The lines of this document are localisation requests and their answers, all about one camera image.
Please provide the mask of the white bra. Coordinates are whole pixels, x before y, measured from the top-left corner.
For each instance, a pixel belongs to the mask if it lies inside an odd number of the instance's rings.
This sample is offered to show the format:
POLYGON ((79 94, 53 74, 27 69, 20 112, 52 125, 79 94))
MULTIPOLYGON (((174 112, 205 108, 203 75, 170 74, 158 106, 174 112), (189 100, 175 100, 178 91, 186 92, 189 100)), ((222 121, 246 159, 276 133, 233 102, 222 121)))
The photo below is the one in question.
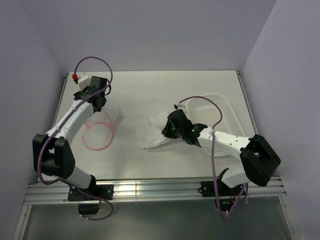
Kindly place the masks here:
POLYGON ((149 117, 136 129, 136 136, 141 149, 153 149, 169 141, 169 138, 162 134, 167 124, 168 115, 168 111, 162 111, 156 116, 149 117))

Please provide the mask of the white mesh laundry bag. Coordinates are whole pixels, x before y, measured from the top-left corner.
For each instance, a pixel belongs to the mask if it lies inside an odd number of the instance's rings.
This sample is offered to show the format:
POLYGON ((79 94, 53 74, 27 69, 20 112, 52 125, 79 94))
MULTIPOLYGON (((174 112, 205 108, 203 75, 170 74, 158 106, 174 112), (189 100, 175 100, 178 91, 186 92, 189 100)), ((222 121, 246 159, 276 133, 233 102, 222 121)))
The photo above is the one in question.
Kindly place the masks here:
POLYGON ((114 99, 108 98, 101 111, 94 113, 84 123, 82 143, 91 151, 107 149, 116 136, 117 126, 120 122, 119 105, 114 99))

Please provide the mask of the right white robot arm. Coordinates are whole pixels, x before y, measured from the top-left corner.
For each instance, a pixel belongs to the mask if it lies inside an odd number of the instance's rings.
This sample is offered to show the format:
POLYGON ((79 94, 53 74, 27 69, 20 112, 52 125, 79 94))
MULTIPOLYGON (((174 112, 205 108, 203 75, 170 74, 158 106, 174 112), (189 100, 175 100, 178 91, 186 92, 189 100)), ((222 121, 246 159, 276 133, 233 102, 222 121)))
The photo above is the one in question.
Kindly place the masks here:
POLYGON ((193 124, 181 109, 168 115, 162 134, 169 139, 182 139, 188 145, 211 148, 212 153, 221 151, 239 161, 226 166, 219 175, 216 189, 222 195, 249 182, 267 186, 281 164, 280 157, 263 136, 244 137, 214 131, 205 124, 193 124))

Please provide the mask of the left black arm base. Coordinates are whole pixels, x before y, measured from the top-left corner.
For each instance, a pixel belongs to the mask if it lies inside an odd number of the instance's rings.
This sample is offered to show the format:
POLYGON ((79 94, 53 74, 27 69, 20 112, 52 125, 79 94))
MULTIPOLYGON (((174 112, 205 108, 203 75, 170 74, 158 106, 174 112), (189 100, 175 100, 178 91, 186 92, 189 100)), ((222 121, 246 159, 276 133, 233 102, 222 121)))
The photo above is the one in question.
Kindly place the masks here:
POLYGON ((91 189, 70 187, 67 201, 78 203, 78 213, 82 216, 91 218, 102 210, 102 204, 110 206, 108 217, 114 212, 114 206, 110 202, 113 199, 114 185, 96 185, 91 189))

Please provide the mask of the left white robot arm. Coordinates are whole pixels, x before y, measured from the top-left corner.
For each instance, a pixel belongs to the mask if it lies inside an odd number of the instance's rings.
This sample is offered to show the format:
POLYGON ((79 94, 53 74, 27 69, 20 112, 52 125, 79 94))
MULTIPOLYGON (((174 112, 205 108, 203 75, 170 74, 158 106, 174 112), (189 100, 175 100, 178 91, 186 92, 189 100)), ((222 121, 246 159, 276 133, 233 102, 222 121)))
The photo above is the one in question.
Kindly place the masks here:
POLYGON ((102 110, 109 86, 107 78, 90 77, 89 84, 74 94, 72 105, 62 119, 45 134, 34 136, 33 166, 43 184, 62 181, 78 188, 86 200, 96 197, 96 178, 77 167, 70 144, 85 121, 102 110))

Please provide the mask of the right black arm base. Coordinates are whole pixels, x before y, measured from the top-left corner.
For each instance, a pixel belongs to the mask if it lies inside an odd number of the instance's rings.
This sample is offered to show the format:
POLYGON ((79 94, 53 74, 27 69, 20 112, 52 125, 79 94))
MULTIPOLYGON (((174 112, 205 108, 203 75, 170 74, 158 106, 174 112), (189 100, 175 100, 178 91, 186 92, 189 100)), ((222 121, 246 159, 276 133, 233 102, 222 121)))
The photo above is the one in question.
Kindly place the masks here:
MULTIPOLYGON (((223 212, 230 211, 236 202, 238 195, 244 189, 244 185, 240 184, 234 188, 229 188, 222 181, 217 181, 217 189, 219 194, 219 204, 223 212)), ((215 197, 215 186, 213 181, 202 181, 200 188, 197 190, 204 198, 215 197)))

